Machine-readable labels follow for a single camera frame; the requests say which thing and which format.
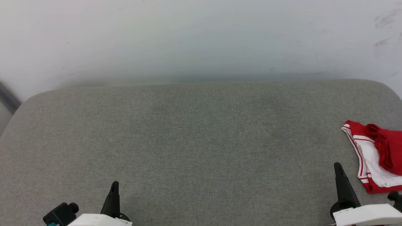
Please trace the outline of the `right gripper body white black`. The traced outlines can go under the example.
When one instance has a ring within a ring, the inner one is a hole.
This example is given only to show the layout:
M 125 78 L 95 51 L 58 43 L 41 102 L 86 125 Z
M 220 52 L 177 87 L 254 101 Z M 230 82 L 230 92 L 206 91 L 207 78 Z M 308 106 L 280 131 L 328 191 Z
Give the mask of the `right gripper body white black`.
M 358 206 L 353 202 L 336 202 L 330 209 L 336 226 L 375 226 L 402 221 L 401 202 Z

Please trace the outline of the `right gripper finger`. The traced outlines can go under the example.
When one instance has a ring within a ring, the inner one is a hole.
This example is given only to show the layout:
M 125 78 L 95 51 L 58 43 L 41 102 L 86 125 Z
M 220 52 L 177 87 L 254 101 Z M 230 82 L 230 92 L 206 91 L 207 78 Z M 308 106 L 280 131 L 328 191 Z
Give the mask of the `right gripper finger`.
M 340 163 L 334 163 L 336 192 L 338 201 L 334 204 L 334 210 L 361 207 L 360 201 Z

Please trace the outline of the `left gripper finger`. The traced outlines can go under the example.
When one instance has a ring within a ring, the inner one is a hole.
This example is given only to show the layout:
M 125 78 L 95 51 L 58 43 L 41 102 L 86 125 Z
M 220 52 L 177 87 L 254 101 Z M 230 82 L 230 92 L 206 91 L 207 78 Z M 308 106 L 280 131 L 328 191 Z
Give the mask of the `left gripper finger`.
M 109 193 L 106 196 L 105 202 L 102 206 L 100 214 L 109 217 L 120 217 L 120 196 L 119 196 L 119 182 L 114 181 L 111 185 Z

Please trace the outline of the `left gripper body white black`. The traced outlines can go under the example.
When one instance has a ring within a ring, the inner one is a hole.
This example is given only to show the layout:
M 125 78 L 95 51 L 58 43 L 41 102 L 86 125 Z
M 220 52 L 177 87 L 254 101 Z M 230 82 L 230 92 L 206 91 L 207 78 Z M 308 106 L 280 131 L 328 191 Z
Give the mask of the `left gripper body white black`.
M 85 213 L 76 218 L 69 226 L 132 226 L 132 222 L 125 216 L 116 214 L 109 216 L 105 214 Z

